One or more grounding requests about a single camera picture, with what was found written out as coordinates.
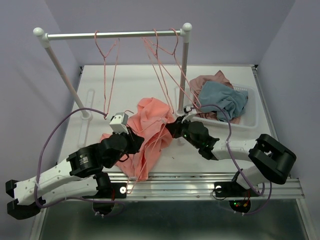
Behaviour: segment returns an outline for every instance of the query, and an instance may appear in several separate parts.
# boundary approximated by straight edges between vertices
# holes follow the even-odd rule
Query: pink cloth
[[[219,70],[215,75],[201,75],[201,76],[198,76],[195,79],[192,79],[190,81],[191,89],[194,91],[194,94],[197,97],[198,97],[203,85],[208,81],[217,82],[217,83],[226,85],[229,88],[234,89],[234,87],[232,86],[230,81],[228,79],[226,79],[223,72],[221,70]],[[198,110],[198,113],[199,114],[196,115],[197,117],[218,121],[217,116],[214,112],[201,113],[201,111]],[[233,124],[239,124],[240,119],[241,119],[240,116],[235,117],[230,122]]]
[[[128,177],[136,177],[138,181],[147,180],[149,171],[161,155],[161,149],[168,147],[173,140],[165,123],[174,121],[167,104],[153,97],[141,99],[137,106],[137,114],[129,117],[127,124],[137,135],[144,138],[144,142],[140,152],[135,155],[130,154],[128,160],[118,161],[116,166]],[[102,134],[100,141],[109,136],[110,134]]]

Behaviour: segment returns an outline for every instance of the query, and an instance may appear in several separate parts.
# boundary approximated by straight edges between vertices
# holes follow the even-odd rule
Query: laundry basket
[[[258,93],[255,89],[250,86],[232,84],[233,89],[236,91],[247,91],[248,92],[248,101],[245,105],[245,113],[241,116],[241,120],[239,124],[231,123],[232,128],[239,130],[251,130],[255,129],[258,126]],[[176,109],[178,109],[179,104],[179,90],[180,88],[177,86],[175,88],[175,98],[176,98]],[[194,95],[191,93],[188,85],[185,86],[185,93],[190,97],[190,99],[194,99]],[[190,105],[191,101],[184,95],[184,106]],[[202,117],[194,117],[194,121],[203,122],[203,124],[213,125],[217,127],[227,128],[228,123],[218,120],[206,119]]]

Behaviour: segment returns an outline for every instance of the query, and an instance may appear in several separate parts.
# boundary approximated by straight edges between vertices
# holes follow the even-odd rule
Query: blue towel
[[[208,104],[218,105],[224,110],[229,121],[243,115],[245,105],[248,101],[247,91],[236,91],[221,83],[207,81],[199,93],[198,99],[202,106]],[[219,121],[227,122],[225,115],[215,106],[205,106],[200,108],[201,112],[216,112]]]

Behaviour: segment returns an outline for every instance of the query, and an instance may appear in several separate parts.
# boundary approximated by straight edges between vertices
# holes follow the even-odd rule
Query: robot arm
[[[237,160],[251,161],[255,166],[242,172],[252,185],[265,182],[284,184],[296,161],[296,155],[268,134],[258,139],[230,141],[230,151],[225,141],[209,135],[202,122],[191,122],[192,114],[180,116],[166,125],[173,138],[184,138],[207,160],[230,159],[230,152]],[[217,197],[242,197],[250,189],[247,181],[237,172],[231,182],[215,182],[219,186]]]
[[[125,192],[118,194],[123,186],[111,183],[108,174],[102,170],[104,167],[111,168],[125,155],[139,152],[144,138],[126,127],[127,120],[128,115],[117,113],[110,122],[113,134],[109,138],[70,154],[53,168],[41,173],[38,183],[36,177],[6,182],[6,193],[14,198],[7,204],[8,214],[16,219],[26,219],[39,213],[40,208],[35,204],[35,184],[42,205],[75,196],[97,199],[116,195],[114,197],[125,198]]]

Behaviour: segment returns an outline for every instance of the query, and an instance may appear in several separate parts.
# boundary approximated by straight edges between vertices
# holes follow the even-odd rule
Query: white rack pole
[[[52,48],[50,46],[50,43],[49,43],[49,40],[47,39],[47,34],[45,34],[45,31],[40,27],[36,27],[33,30],[33,34],[39,39],[41,45],[44,47],[46,53],[49,55],[51,61],[53,62],[55,68],[59,72],[62,80],[64,81],[64,83],[66,85],[66,87],[69,89],[70,93],[72,94],[75,103],[78,105],[79,108],[84,108],[85,106],[81,102],[76,90],[72,86],[71,82],[69,81],[69,78],[68,78],[67,74],[65,73],[63,67],[61,66],[59,60],[57,59],[54,51],[52,50]],[[86,110],[82,110],[81,112],[82,112],[82,116],[84,118],[88,118],[90,116],[89,113]]]
[[[182,35],[181,29],[175,30],[178,36]],[[176,36],[172,30],[157,30],[159,37]],[[100,39],[112,38],[141,38],[141,37],[155,37],[155,31],[122,31],[122,32],[97,32],[96,37]],[[67,34],[48,34],[47,39],[53,40],[70,40],[70,39],[93,39],[95,33],[67,33]]]
[[[179,92],[179,103],[178,103],[178,115],[183,115],[184,111],[184,90],[186,86],[186,78],[187,75],[187,61],[188,61],[188,50],[189,50],[189,41],[190,41],[190,31],[192,29],[192,25],[190,23],[183,24],[182,31],[183,31],[183,50],[182,50],[182,63],[181,63],[181,76],[180,76],[180,92]]]

